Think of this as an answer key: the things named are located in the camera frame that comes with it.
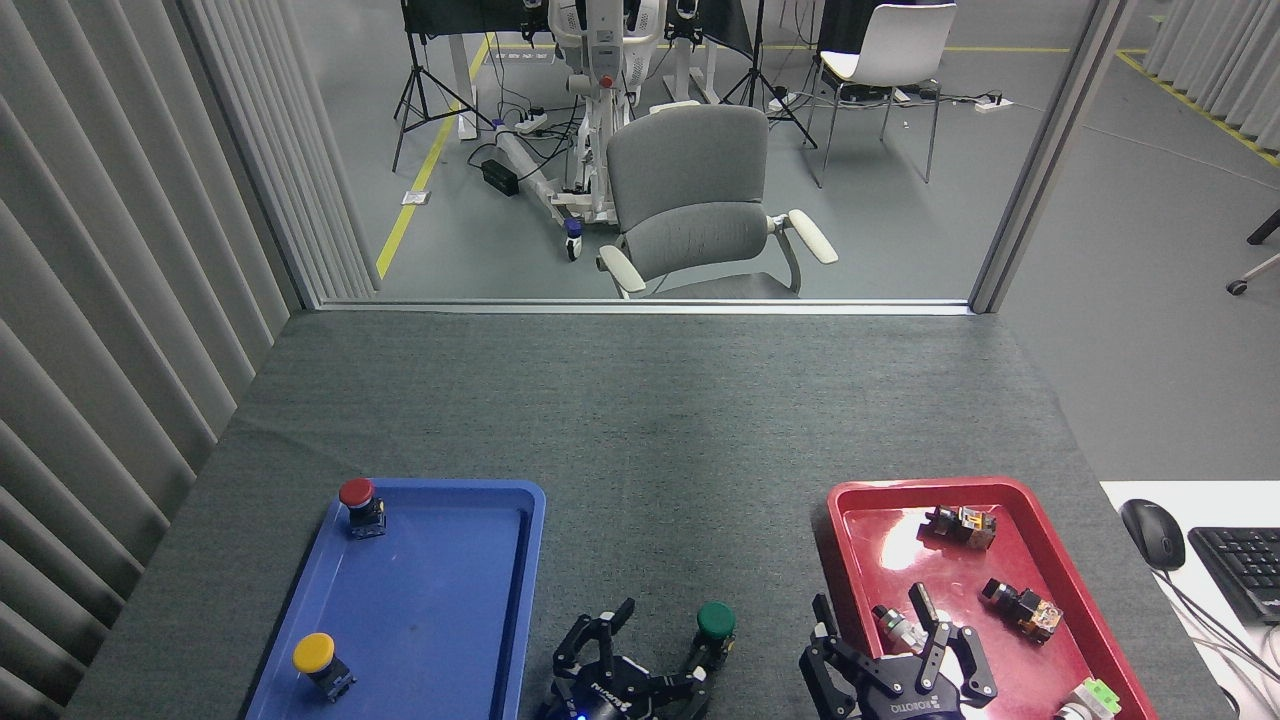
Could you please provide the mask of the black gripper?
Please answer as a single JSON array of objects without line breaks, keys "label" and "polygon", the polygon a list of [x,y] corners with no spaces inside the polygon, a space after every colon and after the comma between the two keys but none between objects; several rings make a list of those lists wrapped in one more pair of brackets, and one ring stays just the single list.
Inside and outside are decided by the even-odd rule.
[{"label": "black gripper", "polygon": [[[613,612],[580,615],[553,653],[550,689],[541,719],[700,719],[710,689],[733,648],[735,638],[695,638],[678,671],[652,675],[630,659],[617,657],[613,637],[635,610],[627,597]],[[599,660],[580,667],[579,652],[590,641]]]},{"label": "black gripper", "polygon": [[[977,629],[941,620],[924,583],[913,583],[909,598],[925,633],[922,655],[872,659],[840,638],[827,596],[814,596],[815,625],[797,665],[818,717],[963,719],[960,696],[963,702],[998,696]],[[963,671],[960,689],[941,671],[947,650]]]}]

